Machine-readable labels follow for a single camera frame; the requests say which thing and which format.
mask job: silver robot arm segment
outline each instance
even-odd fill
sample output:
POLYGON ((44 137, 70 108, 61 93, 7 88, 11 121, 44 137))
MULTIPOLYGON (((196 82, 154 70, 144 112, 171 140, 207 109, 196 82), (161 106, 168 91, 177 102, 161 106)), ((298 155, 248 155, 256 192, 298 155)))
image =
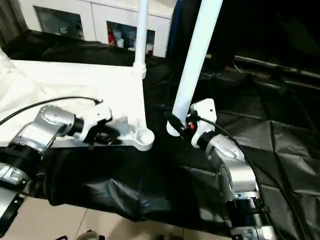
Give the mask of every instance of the silver robot arm segment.
POLYGON ((191 105, 186 124, 172 113, 166 118, 180 136, 202 149, 218 173, 221 198, 231 220, 233 240, 276 240, 268 217, 269 208, 261 200, 256 176, 244 153, 228 137, 216 134, 215 127, 199 118, 216 122, 213 99, 191 105))

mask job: white plastic stand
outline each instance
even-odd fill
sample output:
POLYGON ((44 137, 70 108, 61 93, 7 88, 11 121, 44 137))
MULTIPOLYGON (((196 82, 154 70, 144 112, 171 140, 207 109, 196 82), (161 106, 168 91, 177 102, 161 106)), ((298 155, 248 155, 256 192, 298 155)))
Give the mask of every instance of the white plastic stand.
POLYGON ((146 44, 148 27, 149 0, 139 2, 139 20, 136 33, 135 60, 133 67, 142 72, 142 79, 146 77, 146 44))
MULTIPOLYGON (((10 60, 0 48, 0 119, 29 104, 51 98, 84 96, 102 99, 111 108, 112 124, 122 124, 120 139, 123 144, 140 151, 149 150, 155 136, 146 124, 142 83, 146 76, 148 3, 149 0, 140 0, 133 67, 10 60)), ((87 100, 64 100, 52 104, 78 116, 93 105, 87 100)), ((25 111, 1 125, 0 146, 6 146, 25 124, 33 121, 41 107, 25 111)), ((53 145, 60 148, 82 146, 73 137, 58 138, 53 145)))
MULTIPOLYGON (((172 113, 185 123, 223 0, 202 0, 172 113)), ((172 136, 179 133, 167 123, 172 136)))

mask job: glass cabinet door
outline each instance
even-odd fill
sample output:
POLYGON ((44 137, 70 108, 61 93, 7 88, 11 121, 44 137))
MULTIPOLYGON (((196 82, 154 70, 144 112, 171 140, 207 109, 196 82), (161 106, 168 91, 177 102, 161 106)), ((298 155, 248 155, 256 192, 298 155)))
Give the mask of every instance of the glass cabinet door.
MULTIPOLYGON (((107 41, 110 45, 128 50, 136 50, 137 28, 126 24, 107 21, 107 41)), ((155 31, 148 30, 146 35, 146 53, 153 55, 155 31)))
POLYGON ((79 14, 34 6, 42 31, 84 40, 79 14))

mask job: black tablecloth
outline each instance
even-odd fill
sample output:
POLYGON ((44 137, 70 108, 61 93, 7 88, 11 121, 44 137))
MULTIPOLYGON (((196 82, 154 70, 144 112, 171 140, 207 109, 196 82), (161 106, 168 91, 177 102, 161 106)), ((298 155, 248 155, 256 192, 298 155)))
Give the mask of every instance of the black tablecloth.
MULTIPOLYGON (((131 66, 134 59, 130 51, 99 42, 35 32, 4 51, 12 59, 34 61, 131 66)), ((164 112, 174 102, 183 63, 151 56, 146 62, 143 90, 147 126, 155 134, 152 149, 51 149, 39 166, 31 195, 52 205, 72 204, 133 221, 229 235, 210 162, 201 150, 166 132, 164 112)), ((288 83, 281 73, 276 80, 237 72, 209 75, 201 75, 192 101, 215 100, 217 123, 245 146, 258 166, 276 226, 285 238, 301 239, 284 197, 263 172, 284 189, 309 239, 320 239, 319 88, 296 79, 288 83)))

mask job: white cabinet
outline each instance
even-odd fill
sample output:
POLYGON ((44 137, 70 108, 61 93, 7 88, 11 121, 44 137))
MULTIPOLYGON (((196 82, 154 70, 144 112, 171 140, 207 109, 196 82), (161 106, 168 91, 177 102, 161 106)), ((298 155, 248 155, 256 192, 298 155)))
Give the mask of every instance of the white cabinet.
MULTIPOLYGON (((130 28, 127 26, 135 27, 134 31, 137 31, 138 13, 136 11, 92 4, 92 12, 96 29, 96 39, 99 42, 109 43, 108 27, 114 26, 114 23, 122 25, 120 28, 129 30, 130 28)), ((153 45, 153 55, 165 57, 169 41, 171 20, 149 14, 147 26, 147 43, 153 45)), ((134 48, 130 43, 126 43, 130 41, 130 38, 135 38, 135 35, 132 34, 132 32, 127 32, 127 36, 124 38, 124 47, 134 48)))
POLYGON ((95 41, 91 3, 80 0, 19 0, 30 30, 95 41))
MULTIPOLYGON (((134 50, 139 0, 19 0, 31 30, 99 41, 109 36, 134 50)), ((149 0, 147 52, 165 57, 177 0, 149 0)))

